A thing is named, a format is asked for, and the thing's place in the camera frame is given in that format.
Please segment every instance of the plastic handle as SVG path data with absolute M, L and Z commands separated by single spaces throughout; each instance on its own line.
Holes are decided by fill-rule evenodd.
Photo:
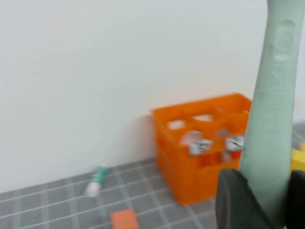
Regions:
M 263 210 L 282 229 L 305 0 L 267 2 L 264 46 L 239 170 Z

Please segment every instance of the orange sponge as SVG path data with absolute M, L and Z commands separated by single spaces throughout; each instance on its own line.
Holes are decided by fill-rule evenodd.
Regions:
M 139 224 L 133 209 L 111 214 L 112 229 L 139 229 Z

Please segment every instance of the yellow object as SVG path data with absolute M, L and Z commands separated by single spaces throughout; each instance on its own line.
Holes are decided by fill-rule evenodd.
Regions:
M 301 143 L 301 148 L 305 147 L 304 142 Z M 292 150 L 291 170 L 300 169 L 305 171 L 305 152 L 297 149 Z

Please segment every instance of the small bottle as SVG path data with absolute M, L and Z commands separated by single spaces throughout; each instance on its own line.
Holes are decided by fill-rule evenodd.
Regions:
M 107 169 L 108 168 L 105 166 L 98 166 L 96 168 L 90 183 L 86 187 L 85 195 L 91 198 L 98 197 L 104 182 L 104 178 L 107 174 Z

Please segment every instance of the orange crate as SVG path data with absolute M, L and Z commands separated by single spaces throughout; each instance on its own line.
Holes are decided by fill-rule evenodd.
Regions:
M 227 137 L 245 134 L 250 107 L 250 99 L 234 93 L 153 110 L 157 165 L 180 204 L 215 197 L 219 171 L 238 168 L 240 152 L 233 152 L 230 162 L 222 160 L 221 152 L 225 150 Z M 208 115 L 210 120 L 198 120 L 197 115 Z M 170 123 L 177 120 L 183 126 L 171 129 Z M 213 141 L 210 149 L 201 155 L 190 155 L 188 146 L 180 144 L 181 138 L 191 130 Z

